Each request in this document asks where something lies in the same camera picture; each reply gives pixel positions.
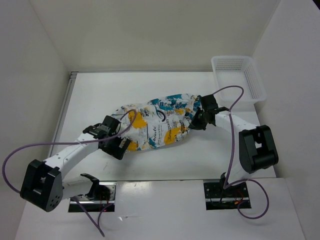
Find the patterned white yellow teal shorts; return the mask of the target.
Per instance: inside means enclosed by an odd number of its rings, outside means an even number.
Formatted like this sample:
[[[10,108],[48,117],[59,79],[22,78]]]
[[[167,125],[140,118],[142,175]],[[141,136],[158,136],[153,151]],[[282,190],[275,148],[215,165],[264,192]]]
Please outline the patterned white yellow teal shorts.
[[[184,140],[190,133],[190,124],[201,107],[200,95],[175,94],[155,98],[144,103],[132,103],[115,110],[111,117],[121,123],[120,137],[129,139],[127,152],[153,150]]]

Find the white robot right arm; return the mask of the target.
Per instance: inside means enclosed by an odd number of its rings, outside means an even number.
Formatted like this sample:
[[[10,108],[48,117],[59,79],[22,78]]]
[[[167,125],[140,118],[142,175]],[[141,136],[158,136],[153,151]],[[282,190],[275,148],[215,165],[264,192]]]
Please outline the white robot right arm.
[[[226,173],[221,175],[219,191],[230,197],[237,185],[252,174],[268,169],[279,162],[271,128],[256,125],[236,116],[227,107],[219,107],[213,95],[200,97],[201,106],[191,121],[193,130],[205,130],[208,124],[231,134],[231,155]]]

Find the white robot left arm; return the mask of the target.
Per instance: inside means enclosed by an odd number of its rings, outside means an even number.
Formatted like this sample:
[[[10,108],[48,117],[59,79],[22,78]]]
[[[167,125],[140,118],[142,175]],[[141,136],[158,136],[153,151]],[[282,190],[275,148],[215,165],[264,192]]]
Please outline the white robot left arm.
[[[43,160],[33,160],[26,169],[20,190],[20,197],[46,212],[54,210],[63,199],[84,195],[89,200],[107,196],[106,187],[100,180],[88,173],[65,181],[78,163],[97,150],[120,160],[127,150],[130,139],[118,134],[126,126],[118,119],[106,116],[102,123],[90,125],[72,145]]]

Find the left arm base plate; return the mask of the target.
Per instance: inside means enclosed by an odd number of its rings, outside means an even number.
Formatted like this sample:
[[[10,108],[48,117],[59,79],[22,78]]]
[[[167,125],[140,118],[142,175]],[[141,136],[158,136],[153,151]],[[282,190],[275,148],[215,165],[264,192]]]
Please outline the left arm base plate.
[[[102,191],[94,197],[79,194],[75,199],[88,213],[114,212],[117,183],[115,181],[102,181],[100,182],[100,189]]]

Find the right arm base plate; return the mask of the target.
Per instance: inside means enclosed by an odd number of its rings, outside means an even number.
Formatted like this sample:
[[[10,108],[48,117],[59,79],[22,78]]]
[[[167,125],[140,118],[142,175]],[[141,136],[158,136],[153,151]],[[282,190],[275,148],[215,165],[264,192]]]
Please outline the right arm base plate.
[[[251,209],[250,197],[246,183],[240,183],[228,189],[218,180],[203,183],[205,207],[207,211]]]

